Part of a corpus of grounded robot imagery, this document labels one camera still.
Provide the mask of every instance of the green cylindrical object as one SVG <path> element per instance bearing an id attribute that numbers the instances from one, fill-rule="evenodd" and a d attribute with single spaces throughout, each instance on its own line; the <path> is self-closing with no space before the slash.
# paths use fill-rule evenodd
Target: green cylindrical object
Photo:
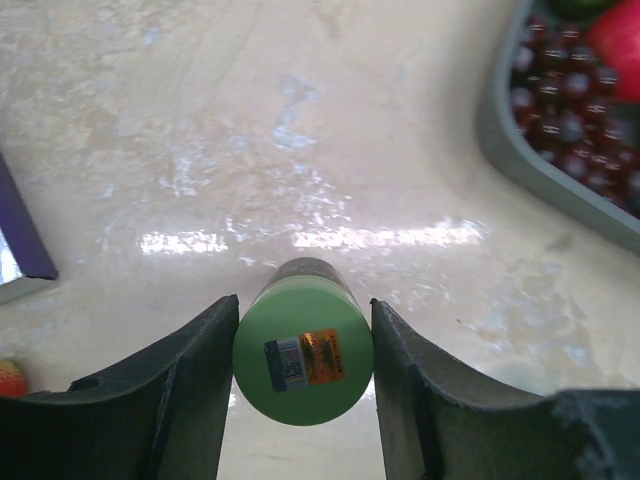
<path id="1" fill-rule="evenodd" d="M 289 425 L 339 417 L 373 373 L 373 339 L 338 272 L 317 258 L 282 265 L 246 313 L 233 371 L 247 400 Z"/>

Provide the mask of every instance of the bottle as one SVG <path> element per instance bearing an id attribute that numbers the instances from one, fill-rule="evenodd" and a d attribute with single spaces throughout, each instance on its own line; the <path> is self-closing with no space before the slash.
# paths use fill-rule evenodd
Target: bottle
<path id="1" fill-rule="evenodd" d="M 305 257 L 278 268 L 240 322 L 233 372 L 249 403 L 281 423 L 318 425 L 355 405 L 373 338 L 332 265 Z"/>

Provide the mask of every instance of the gray container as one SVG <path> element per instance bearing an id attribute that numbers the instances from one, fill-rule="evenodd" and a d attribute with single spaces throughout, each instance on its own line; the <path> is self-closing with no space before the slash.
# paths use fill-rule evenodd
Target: gray container
<path id="1" fill-rule="evenodd" d="M 609 240 L 640 255 L 640 220 L 609 203 L 553 165 L 542 160 L 517 130 L 509 105 L 511 67 L 520 35 L 531 13 L 544 13 L 553 24 L 554 16 L 542 0 L 521 0 L 514 7 L 506 35 L 497 52 L 477 112 L 480 145 L 489 161 L 504 175 L 545 202 L 562 210 Z M 640 107 L 622 106 L 614 117 L 624 120 L 637 146 Z"/>

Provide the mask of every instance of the green lid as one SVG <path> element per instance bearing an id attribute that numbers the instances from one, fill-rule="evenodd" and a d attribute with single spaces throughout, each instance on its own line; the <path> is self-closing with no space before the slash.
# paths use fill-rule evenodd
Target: green lid
<path id="1" fill-rule="evenodd" d="M 233 370 L 247 400 L 290 425 L 349 410 L 373 373 L 371 330 L 350 293 L 326 278 L 269 285 L 238 327 Z"/>

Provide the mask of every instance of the red apple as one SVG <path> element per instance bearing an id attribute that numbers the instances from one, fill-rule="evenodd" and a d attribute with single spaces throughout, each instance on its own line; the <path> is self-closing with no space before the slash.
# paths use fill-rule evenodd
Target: red apple
<path id="1" fill-rule="evenodd" d="M 618 72 L 617 100 L 640 103 L 640 0 L 623 0 L 608 10 L 587 38 L 602 61 Z"/>

